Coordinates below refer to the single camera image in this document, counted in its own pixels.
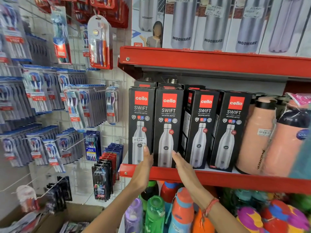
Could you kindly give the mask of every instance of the forearm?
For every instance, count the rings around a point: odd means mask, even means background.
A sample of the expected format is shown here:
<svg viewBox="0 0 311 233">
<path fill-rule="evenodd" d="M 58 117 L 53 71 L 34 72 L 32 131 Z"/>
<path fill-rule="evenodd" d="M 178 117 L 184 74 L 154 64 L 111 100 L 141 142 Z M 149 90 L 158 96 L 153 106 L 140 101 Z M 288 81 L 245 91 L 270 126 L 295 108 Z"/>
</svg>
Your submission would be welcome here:
<svg viewBox="0 0 311 233">
<path fill-rule="evenodd" d="M 130 204 L 138 197 L 140 191 L 133 184 L 127 187 L 111 204 L 83 231 L 83 233 L 111 233 L 119 226 L 122 216 Z"/>
<path fill-rule="evenodd" d="M 213 196 L 203 187 L 197 188 L 197 204 L 201 209 L 206 209 Z M 218 233 L 249 233 L 249 231 L 220 203 L 211 208 L 208 219 L 214 225 Z"/>
</svg>

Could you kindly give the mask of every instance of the stainless steel bottle image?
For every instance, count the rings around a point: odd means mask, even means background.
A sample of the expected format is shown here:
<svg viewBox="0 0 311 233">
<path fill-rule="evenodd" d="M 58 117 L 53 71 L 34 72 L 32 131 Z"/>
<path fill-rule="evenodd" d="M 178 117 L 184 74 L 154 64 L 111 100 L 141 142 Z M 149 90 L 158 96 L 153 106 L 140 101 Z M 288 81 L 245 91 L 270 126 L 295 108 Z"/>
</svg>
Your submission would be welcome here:
<svg viewBox="0 0 311 233">
<path fill-rule="evenodd" d="M 256 52 L 268 9 L 269 0 L 246 0 L 235 50 L 238 53 Z"/>
<path fill-rule="evenodd" d="M 172 167 L 172 150 L 174 146 L 173 136 L 169 133 L 172 128 L 170 123 L 164 124 L 164 131 L 160 137 L 159 142 L 159 167 Z"/>
<path fill-rule="evenodd" d="M 147 137 L 143 131 L 144 122 L 137 121 L 137 129 L 133 136 L 132 163 L 139 164 L 144 158 L 144 146 L 147 145 Z"/>
<path fill-rule="evenodd" d="M 222 50 L 227 30 L 232 0 L 209 0 L 206 7 L 206 21 L 203 49 Z"/>
<path fill-rule="evenodd" d="M 203 156 L 206 145 L 206 133 L 203 131 L 206 127 L 206 123 L 199 124 L 199 130 L 194 136 L 191 156 L 190 156 L 190 164 L 193 167 L 200 167 L 203 163 Z"/>
<path fill-rule="evenodd" d="M 171 46 L 173 49 L 191 48 L 197 0 L 175 0 Z"/>
<path fill-rule="evenodd" d="M 139 0 L 140 30 L 152 32 L 153 25 L 158 17 L 158 0 Z"/>
<path fill-rule="evenodd" d="M 234 147 L 234 135 L 231 133 L 234 130 L 234 125 L 228 124 L 226 132 L 220 139 L 216 162 L 216 168 L 227 169 L 230 164 L 230 159 Z"/>
<path fill-rule="evenodd" d="M 270 52 L 287 52 L 304 0 L 282 0 L 281 8 L 270 39 Z"/>
</svg>

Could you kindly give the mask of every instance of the wire grid panel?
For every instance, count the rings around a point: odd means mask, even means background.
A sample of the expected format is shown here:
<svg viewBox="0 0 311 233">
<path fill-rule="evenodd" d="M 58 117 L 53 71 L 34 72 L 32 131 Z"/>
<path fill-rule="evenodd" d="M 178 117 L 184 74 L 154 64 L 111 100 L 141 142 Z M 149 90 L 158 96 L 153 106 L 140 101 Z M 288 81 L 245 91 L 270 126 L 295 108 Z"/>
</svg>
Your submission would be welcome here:
<svg viewBox="0 0 311 233">
<path fill-rule="evenodd" d="M 69 45 L 71 51 L 72 65 L 58 64 L 57 58 L 54 55 L 53 46 L 53 25 L 51 23 L 51 17 L 49 14 L 41 12 L 34 4 L 34 0 L 19 0 L 20 6 L 25 9 L 21 9 L 21 15 L 25 19 L 29 19 L 29 25 L 32 33 L 36 36 L 42 37 L 48 40 L 51 59 L 54 66 L 63 68 L 73 69 L 85 69 L 85 58 L 82 54 L 83 39 L 79 31 L 79 26 L 71 24 L 68 28 L 69 32 Z M 129 45 L 131 42 L 131 34 L 129 30 L 124 29 L 113 29 L 113 70 L 100 70 L 100 71 L 88 71 L 88 83 L 89 84 L 100 84 L 105 81 L 107 85 L 119 85 L 120 91 L 120 117 L 119 122 L 115 126 L 111 126 L 109 123 L 104 122 L 97 126 L 94 130 L 100 131 L 101 133 L 101 145 L 102 149 L 107 147 L 111 142 L 119 143 L 124 145 L 124 155 L 127 152 L 128 139 L 127 139 L 127 128 L 128 128 L 128 88 L 133 85 L 133 78 L 124 73 L 118 68 L 118 55 L 120 47 L 126 43 Z M 70 118 L 65 111 L 53 111 L 50 114 L 41 115 L 37 119 L 43 126 L 48 125 L 59 125 L 61 130 L 65 130 L 72 127 Z M 65 165 L 66 173 L 59 174 L 55 173 L 49 166 L 36 166 L 34 163 L 29 164 L 30 175 L 33 181 L 33 187 L 37 194 L 43 194 L 45 191 L 43 187 L 49 182 L 55 182 L 56 176 L 69 176 L 73 202 L 79 204 L 91 204 L 91 205 L 102 205 L 107 206 L 111 202 L 103 202 L 95 200 L 94 189 L 92 181 L 91 167 L 94 162 L 85 159 L 85 155 L 80 161 L 73 164 Z M 117 194 L 125 187 L 128 183 L 128 178 L 120 178 L 114 186 L 114 194 L 111 199 L 114 199 Z"/>
</svg>

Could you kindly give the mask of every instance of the store shelf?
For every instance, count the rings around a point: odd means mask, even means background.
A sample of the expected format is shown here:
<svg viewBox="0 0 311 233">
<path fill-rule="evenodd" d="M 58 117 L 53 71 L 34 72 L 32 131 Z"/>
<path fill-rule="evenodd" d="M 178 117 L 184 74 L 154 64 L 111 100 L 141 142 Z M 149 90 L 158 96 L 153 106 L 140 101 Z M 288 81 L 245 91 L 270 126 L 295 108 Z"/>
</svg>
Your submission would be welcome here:
<svg viewBox="0 0 311 233">
<path fill-rule="evenodd" d="M 122 46 L 119 67 L 136 78 L 130 65 L 311 78 L 311 58 Z"/>
<path fill-rule="evenodd" d="M 119 173 L 122 177 L 132 177 L 136 165 L 126 164 L 127 156 L 121 164 Z M 251 189 L 267 192 L 285 192 L 311 194 L 311 180 L 293 179 L 284 177 L 255 176 L 205 169 L 195 170 L 202 185 L 230 187 L 235 189 Z M 150 180 L 181 182 L 176 168 L 152 167 Z"/>
</svg>

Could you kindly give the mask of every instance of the white product box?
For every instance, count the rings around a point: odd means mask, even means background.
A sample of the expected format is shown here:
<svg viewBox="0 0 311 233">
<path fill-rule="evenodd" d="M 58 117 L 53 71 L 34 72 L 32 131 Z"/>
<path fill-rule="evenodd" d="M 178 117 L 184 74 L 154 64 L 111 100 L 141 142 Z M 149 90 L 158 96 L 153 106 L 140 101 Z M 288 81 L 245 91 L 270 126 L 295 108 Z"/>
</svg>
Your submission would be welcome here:
<svg viewBox="0 0 311 233">
<path fill-rule="evenodd" d="M 296 56 L 310 7 L 311 0 L 274 0 L 260 54 Z"/>
<path fill-rule="evenodd" d="M 236 0 L 226 52 L 258 54 L 273 0 Z"/>
<path fill-rule="evenodd" d="M 309 16 L 308 22 L 306 22 L 305 32 L 304 32 L 304 35 L 302 36 L 297 56 L 311 58 L 311 18 L 310 16 Z"/>
<path fill-rule="evenodd" d="M 162 47 L 165 0 L 132 1 L 132 46 Z"/>
<path fill-rule="evenodd" d="M 194 50 L 225 51 L 235 0 L 201 0 Z"/>
<path fill-rule="evenodd" d="M 166 0 L 163 48 L 193 50 L 200 0 Z"/>
</svg>

